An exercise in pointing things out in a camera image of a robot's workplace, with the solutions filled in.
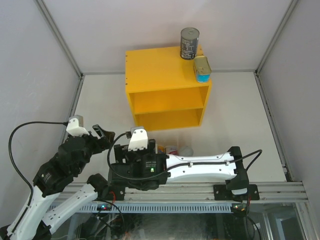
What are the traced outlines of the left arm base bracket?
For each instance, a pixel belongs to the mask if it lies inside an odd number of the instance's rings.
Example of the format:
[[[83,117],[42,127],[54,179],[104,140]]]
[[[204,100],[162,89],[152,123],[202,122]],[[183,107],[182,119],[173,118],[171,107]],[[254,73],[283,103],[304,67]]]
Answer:
[[[98,191],[97,199],[109,202],[123,201],[125,188],[120,186],[104,186]]]

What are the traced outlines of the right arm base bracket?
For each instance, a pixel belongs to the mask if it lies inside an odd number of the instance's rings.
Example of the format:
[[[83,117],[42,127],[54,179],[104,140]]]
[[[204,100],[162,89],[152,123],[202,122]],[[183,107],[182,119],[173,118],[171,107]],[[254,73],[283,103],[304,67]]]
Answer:
[[[258,186],[256,184],[250,184],[246,193],[235,194],[231,190],[227,190],[225,184],[215,184],[213,186],[214,200],[215,201],[234,201],[243,202],[248,198],[254,201],[260,200]]]

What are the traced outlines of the black cylindrical can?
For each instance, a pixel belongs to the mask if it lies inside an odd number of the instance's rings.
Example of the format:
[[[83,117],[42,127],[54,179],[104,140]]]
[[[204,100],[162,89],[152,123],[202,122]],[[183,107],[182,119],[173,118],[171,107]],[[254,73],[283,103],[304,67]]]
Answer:
[[[180,32],[180,57],[193,60],[197,55],[200,32],[194,27],[186,27]]]

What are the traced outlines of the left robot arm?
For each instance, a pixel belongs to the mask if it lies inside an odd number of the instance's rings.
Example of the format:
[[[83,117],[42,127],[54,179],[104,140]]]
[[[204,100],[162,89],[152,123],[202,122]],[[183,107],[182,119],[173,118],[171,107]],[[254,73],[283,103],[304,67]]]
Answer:
[[[83,171],[95,154],[111,148],[115,133],[99,125],[90,132],[70,134],[57,153],[44,163],[29,183],[30,195],[14,222],[0,229],[2,240],[49,240],[52,234],[80,207],[109,196],[107,180],[99,173],[91,175],[86,184],[72,197],[49,212],[48,208],[65,187]]]

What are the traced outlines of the gold rectangular tin blue label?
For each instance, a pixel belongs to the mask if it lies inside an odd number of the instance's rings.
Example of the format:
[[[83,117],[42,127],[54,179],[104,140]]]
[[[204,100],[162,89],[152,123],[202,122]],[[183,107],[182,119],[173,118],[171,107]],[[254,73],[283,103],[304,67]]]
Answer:
[[[204,55],[196,56],[194,58],[193,71],[198,83],[207,83],[212,73],[208,58]]]

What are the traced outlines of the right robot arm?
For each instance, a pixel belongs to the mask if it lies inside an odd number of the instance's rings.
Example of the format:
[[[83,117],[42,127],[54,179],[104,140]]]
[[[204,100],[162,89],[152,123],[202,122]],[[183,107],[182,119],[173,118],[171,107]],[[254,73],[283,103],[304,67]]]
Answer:
[[[112,186],[139,191],[156,190],[161,185],[183,180],[218,179],[237,200],[248,193],[249,178],[238,146],[220,155],[187,157],[156,152],[156,141],[148,140],[143,149],[132,150],[128,145],[114,144],[115,163],[109,167],[108,180]]]

